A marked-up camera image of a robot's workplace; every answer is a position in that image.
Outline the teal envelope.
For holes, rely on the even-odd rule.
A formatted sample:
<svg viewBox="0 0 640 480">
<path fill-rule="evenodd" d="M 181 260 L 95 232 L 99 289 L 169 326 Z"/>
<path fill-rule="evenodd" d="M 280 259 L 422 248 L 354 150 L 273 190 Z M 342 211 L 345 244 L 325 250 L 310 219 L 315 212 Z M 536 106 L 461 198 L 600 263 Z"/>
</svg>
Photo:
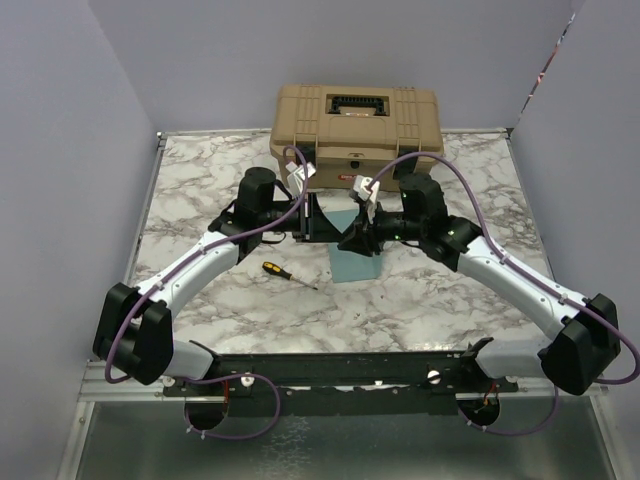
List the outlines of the teal envelope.
<svg viewBox="0 0 640 480">
<path fill-rule="evenodd" d="M 344 231 L 355 219 L 357 210 L 327 212 L 331 224 L 340 232 Z M 365 257 L 356 253 L 341 251 L 336 243 L 328 245 L 332 281 L 349 283 L 377 279 L 382 272 L 382 257 Z"/>
</svg>

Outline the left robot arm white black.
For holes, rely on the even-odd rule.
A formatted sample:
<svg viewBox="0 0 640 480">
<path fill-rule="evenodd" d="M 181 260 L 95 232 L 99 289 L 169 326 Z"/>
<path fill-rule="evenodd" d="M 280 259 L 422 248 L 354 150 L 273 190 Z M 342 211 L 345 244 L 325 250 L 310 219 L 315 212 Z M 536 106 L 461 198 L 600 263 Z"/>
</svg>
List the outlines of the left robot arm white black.
<svg viewBox="0 0 640 480">
<path fill-rule="evenodd" d="M 183 307 L 220 274 L 255 250 L 266 232 L 329 242 L 340 233 L 308 192 L 313 165 L 290 167 L 285 183 L 267 168 L 246 171 L 237 197 L 185 254 L 136 286 L 118 283 L 106 294 L 93 352 L 110 368 L 143 385 L 162 376 L 186 379 L 206 395 L 220 385 L 215 353 L 173 337 Z"/>
</svg>

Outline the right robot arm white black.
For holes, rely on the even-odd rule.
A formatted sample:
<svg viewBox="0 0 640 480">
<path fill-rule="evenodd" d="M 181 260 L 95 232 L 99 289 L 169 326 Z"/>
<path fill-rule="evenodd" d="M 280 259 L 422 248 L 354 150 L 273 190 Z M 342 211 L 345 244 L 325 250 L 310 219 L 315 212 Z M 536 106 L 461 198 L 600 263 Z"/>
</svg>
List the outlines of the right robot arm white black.
<svg viewBox="0 0 640 480">
<path fill-rule="evenodd" d="M 388 241 L 415 241 L 431 260 L 472 278 L 515 306 L 540 330 L 524 341 L 484 339 L 459 367 L 461 383 L 481 391 L 494 379 L 547 378 L 573 395 L 583 394 L 620 353 L 615 303 L 564 288 L 494 245 L 472 221 L 449 214 L 440 185 L 427 174 L 399 182 L 402 211 L 386 212 L 377 187 L 356 176 L 351 197 L 360 211 L 338 247 L 364 256 Z"/>
</svg>

